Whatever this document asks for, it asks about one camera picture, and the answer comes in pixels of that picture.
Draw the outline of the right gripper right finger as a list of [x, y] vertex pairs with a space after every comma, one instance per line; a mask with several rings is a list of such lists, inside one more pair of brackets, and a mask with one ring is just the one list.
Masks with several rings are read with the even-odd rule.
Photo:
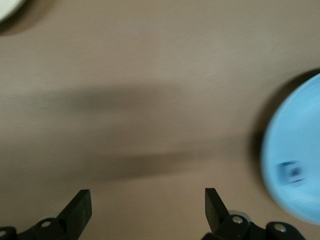
[[288, 223], [271, 221], [261, 228], [244, 213], [229, 211], [215, 188], [205, 189], [205, 216], [210, 232], [201, 240], [304, 240]]

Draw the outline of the beige plate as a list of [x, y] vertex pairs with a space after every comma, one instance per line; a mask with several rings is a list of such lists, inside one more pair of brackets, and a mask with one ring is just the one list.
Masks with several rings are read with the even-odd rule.
[[26, 0], [0, 0], [0, 23], [14, 15]]

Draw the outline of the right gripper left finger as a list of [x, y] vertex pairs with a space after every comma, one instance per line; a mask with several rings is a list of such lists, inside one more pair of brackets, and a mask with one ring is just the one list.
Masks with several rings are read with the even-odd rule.
[[20, 233], [13, 226], [0, 227], [0, 240], [78, 240], [91, 217], [91, 192], [82, 189], [56, 217], [42, 219]]

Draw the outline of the blue foam lowercase a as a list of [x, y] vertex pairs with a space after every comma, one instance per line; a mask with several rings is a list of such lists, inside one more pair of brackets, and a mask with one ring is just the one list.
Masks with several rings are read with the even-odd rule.
[[279, 182], [282, 185], [297, 185], [306, 178], [302, 165], [298, 161], [287, 161], [277, 165]]

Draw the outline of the blue plate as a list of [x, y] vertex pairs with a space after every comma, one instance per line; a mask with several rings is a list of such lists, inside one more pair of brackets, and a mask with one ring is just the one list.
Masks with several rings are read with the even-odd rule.
[[[277, 165], [297, 161], [305, 180], [282, 185]], [[279, 106], [261, 146], [261, 171], [274, 201], [291, 215], [320, 225], [320, 73], [297, 87]]]

